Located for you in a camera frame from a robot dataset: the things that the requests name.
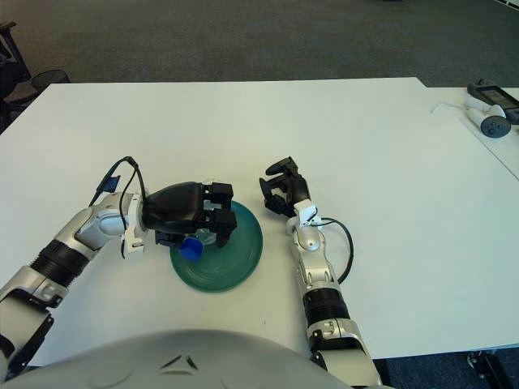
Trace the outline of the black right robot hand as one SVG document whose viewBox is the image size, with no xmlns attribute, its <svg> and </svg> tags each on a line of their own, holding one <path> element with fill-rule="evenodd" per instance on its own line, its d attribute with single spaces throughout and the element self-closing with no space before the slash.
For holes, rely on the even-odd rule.
<svg viewBox="0 0 519 389">
<path fill-rule="evenodd" d="M 269 166 L 265 174 L 272 178 L 259 178 L 264 206 L 277 215 L 294 217 L 295 204 L 311 199 L 307 181 L 298 172 L 298 166 L 291 156 Z"/>
</svg>

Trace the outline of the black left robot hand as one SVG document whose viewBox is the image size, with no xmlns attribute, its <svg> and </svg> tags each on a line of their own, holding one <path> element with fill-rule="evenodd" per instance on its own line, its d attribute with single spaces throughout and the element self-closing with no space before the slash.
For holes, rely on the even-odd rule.
<svg viewBox="0 0 519 389">
<path fill-rule="evenodd" d="M 142 221 L 155 232 L 157 245 L 180 247 L 185 238 L 208 232 L 222 247 L 238 225 L 231 209 L 233 196 L 226 183 L 174 184 L 147 196 Z"/>
</svg>

